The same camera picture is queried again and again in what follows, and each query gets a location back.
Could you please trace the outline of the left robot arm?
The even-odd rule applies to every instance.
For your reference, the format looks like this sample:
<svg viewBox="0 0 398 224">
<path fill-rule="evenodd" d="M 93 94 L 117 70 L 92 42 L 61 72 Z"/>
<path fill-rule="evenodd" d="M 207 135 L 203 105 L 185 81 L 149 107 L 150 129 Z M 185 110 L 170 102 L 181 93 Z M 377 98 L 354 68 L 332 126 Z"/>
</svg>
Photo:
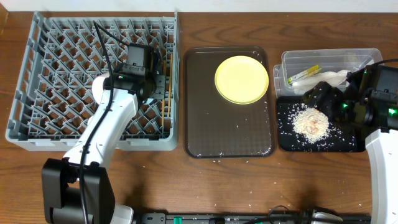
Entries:
<svg viewBox="0 0 398 224">
<path fill-rule="evenodd" d="M 47 223 L 132 223 L 134 210 L 116 203 L 108 167 L 128 123 L 143 104 L 164 94 L 162 59 L 153 47 L 129 44 L 127 60 L 93 82 L 98 108 L 77 143 L 42 168 Z"/>
</svg>

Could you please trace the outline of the white napkin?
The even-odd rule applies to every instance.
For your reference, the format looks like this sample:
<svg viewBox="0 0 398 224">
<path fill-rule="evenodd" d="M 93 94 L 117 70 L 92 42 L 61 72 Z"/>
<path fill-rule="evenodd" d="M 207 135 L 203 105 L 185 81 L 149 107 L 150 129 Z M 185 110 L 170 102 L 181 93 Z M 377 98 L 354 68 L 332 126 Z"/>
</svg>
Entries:
<svg viewBox="0 0 398 224">
<path fill-rule="evenodd" d="M 318 73 L 294 82 L 292 84 L 292 88 L 296 95 L 302 95 L 314 88 L 319 82 L 327 82 L 332 87 L 338 87 L 344 90 L 348 86 L 346 83 L 346 76 L 348 72 L 349 70 Z"/>
</svg>

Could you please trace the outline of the green orange snack wrapper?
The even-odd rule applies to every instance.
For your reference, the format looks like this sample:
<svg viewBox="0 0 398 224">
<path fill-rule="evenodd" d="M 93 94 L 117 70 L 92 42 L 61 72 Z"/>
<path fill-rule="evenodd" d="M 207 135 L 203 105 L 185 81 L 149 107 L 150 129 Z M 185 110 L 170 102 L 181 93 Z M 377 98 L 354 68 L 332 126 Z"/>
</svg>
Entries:
<svg viewBox="0 0 398 224">
<path fill-rule="evenodd" d="M 297 82 L 298 80 L 301 80 L 301 79 L 304 79 L 307 77 L 311 77 L 311 76 L 319 73 L 320 70 L 321 70 L 321 68 L 319 67 L 319 65 L 315 65 L 313 67 L 310 67 L 310 68 L 288 78 L 287 82 L 289 85 L 292 85 L 293 83 Z"/>
</svg>

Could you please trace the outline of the yellow plate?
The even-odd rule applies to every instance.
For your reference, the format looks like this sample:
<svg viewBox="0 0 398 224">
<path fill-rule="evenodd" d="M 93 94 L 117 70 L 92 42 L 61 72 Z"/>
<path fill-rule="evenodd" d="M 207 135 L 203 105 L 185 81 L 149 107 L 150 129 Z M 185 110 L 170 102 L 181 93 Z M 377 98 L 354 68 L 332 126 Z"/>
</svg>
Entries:
<svg viewBox="0 0 398 224">
<path fill-rule="evenodd" d="M 269 87 L 269 75 L 263 64 L 243 55 L 221 62 L 214 81 L 218 93 L 237 105 L 255 103 L 266 94 Z"/>
</svg>

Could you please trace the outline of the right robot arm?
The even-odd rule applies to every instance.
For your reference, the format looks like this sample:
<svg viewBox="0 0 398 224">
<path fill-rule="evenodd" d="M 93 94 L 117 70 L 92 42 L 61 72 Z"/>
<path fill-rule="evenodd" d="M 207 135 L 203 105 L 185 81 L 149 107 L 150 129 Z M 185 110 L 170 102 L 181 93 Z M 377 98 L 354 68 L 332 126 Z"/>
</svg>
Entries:
<svg viewBox="0 0 398 224">
<path fill-rule="evenodd" d="M 371 223 L 397 223 L 397 69 L 386 61 L 348 72 L 341 91 L 319 82 L 305 92 L 306 105 L 353 129 L 371 166 Z"/>
</svg>

